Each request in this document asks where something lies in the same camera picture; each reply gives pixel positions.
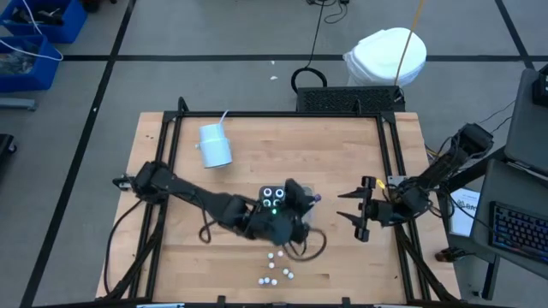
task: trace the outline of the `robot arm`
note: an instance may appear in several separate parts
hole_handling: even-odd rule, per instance
[[[399,185],[388,186],[386,200],[372,199],[376,179],[364,176],[361,187],[339,198],[359,198],[361,216],[337,212],[356,226],[354,237],[367,242],[367,220],[380,222],[383,227],[395,226],[428,211],[432,201],[429,193],[443,185],[469,159],[481,158],[493,146],[492,135],[477,124],[467,124],[451,138],[451,147],[421,175],[410,177]]]
[[[114,180],[120,186],[120,180]],[[161,203],[173,195],[207,211],[219,226],[250,240],[269,240],[275,246],[301,244],[310,226],[302,217],[317,201],[307,196],[292,179],[285,182],[286,199],[276,211],[266,209],[256,200],[226,192],[214,193],[173,174],[165,164],[148,162],[134,178],[129,178],[137,198]]]

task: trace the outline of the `concrete floor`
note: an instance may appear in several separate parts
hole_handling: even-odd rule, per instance
[[[0,8],[6,3],[0,0]],[[417,3],[354,0],[343,21],[322,24],[316,52],[341,55],[379,29],[409,27]],[[505,0],[503,4],[528,55],[548,61],[548,44],[540,30],[545,28],[548,2]],[[90,112],[93,116],[97,112],[97,120],[35,305],[93,299],[119,197],[110,180],[126,168],[140,112],[172,110],[179,96],[191,110],[295,109],[289,79],[304,61],[124,61],[116,62],[110,75],[104,74],[127,6],[128,0],[116,5],[103,2],[97,14],[89,15],[74,44],[58,46],[65,55],[90,57],[62,62],[49,91],[2,95],[35,98],[39,103],[35,112],[0,110],[0,132],[13,134],[19,145],[0,185],[2,307],[21,302]],[[337,7],[325,11],[336,12]],[[318,6],[310,7],[304,0],[137,0],[115,51],[119,55],[306,55],[318,13]],[[419,113],[430,147],[438,148],[465,122],[480,121],[515,99],[526,67],[520,58],[496,62],[502,58],[464,57],[525,56],[516,48],[495,1],[428,1],[417,34],[429,55],[453,56],[445,57],[451,62],[428,62],[405,88],[407,110]],[[330,86],[346,84],[343,61],[313,62],[312,67],[325,73]],[[102,77],[110,77],[103,96],[98,94]],[[311,76],[299,81],[299,86],[318,85]],[[100,108],[93,111],[98,104]],[[495,128],[509,114],[511,109],[485,127]],[[508,126],[495,133],[496,147],[504,144]],[[464,299],[485,302],[472,295],[481,288],[485,268],[476,258],[456,263]],[[546,289],[548,282],[503,262],[491,303],[547,306]]]

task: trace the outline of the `blue plastic crate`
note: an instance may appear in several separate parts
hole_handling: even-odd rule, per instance
[[[47,38],[41,35],[0,38],[15,48],[26,49],[30,44],[39,46],[39,54],[58,58],[59,54]],[[0,44],[0,54],[12,50]],[[59,61],[36,57],[33,68],[28,74],[0,74],[0,92],[47,90],[51,87]]]
[[[27,4],[31,9],[37,3],[59,5],[66,8],[63,14],[62,26],[38,24],[38,27],[52,43],[73,43],[87,18],[87,13],[80,2],[78,0],[27,0]],[[22,0],[11,0],[0,15],[0,25],[6,27],[13,35],[38,34],[33,24],[9,21],[16,8],[26,9]]]

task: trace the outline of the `wooden tabletop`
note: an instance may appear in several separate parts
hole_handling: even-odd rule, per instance
[[[161,126],[161,113],[143,113],[135,134],[127,172],[135,175],[145,161],[154,159]],[[397,127],[408,175],[418,175],[428,165],[424,141],[416,114],[397,114]],[[176,158],[175,173],[213,192],[229,192],[258,197],[264,185],[282,185],[294,178],[322,195],[313,209],[312,225],[325,231],[325,252],[306,263],[286,257],[275,258],[275,269],[268,268],[268,252],[279,249],[269,242],[245,240],[212,227],[212,241],[205,245],[198,238],[203,222],[200,210],[177,198],[170,198],[164,241],[158,266],[154,300],[215,302],[225,295],[227,302],[404,303],[402,275],[392,228],[370,222],[370,240],[354,238],[354,227],[336,214],[337,210],[359,214],[356,200],[337,195],[354,190],[363,175],[385,179],[378,132],[373,119],[366,118],[230,118],[224,120],[230,139],[233,163],[221,169],[204,169],[198,128],[212,118],[184,118]],[[392,169],[396,159],[387,133]],[[166,142],[164,161],[170,147]],[[382,198],[377,189],[374,198]],[[116,219],[135,202],[131,192],[122,192]],[[134,260],[145,206],[129,215],[118,227],[111,247],[109,281],[111,287]],[[441,220],[426,213],[417,219],[425,261],[434,274],[456,297],[460,297],[452,264],[439,263],[434,253],[447,247]],[[308,250],[319,248],[321,238],[309,237]],[[282,273],[290,268],[295,279]],[[415,297],[420,296],[414,265]],[[140,294],[144,294],[148,264],[144,266]],[[260,286],[258,279],[269,276],[277,286]],[[98,296],[104,295],[102,283]]]

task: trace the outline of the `keyboard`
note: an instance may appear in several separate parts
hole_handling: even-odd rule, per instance
[[[547,217],[493,201],[489,223],[489,245],[548,264]]]

